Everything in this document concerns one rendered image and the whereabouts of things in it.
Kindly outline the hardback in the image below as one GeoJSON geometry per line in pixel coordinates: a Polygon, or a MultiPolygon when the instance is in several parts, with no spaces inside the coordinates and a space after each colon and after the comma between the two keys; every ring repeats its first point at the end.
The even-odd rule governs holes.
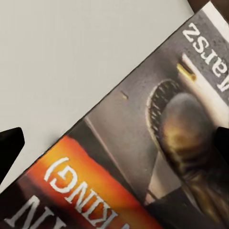
{"type": "Polygon", "coordinates": [[[229,23],[211,0],[0,193],[0,229],[229,229],[229,23]]]}

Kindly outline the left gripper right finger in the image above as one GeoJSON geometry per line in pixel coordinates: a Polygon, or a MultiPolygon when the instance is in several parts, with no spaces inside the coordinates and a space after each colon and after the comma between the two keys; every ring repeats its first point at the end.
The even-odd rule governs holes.
{"type": "Polygon", "coordinates": [[[229,165],[229,129],[224,127],[218,127],[214,144],[229,165]]]}

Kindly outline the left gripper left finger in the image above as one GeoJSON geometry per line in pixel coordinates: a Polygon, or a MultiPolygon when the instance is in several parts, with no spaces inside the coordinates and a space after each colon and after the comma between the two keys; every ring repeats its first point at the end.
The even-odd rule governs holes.
{"type": "Polygon", "coordinates": [[[24,146],[21,127],[0,133],[0,184],[24,146]]]}

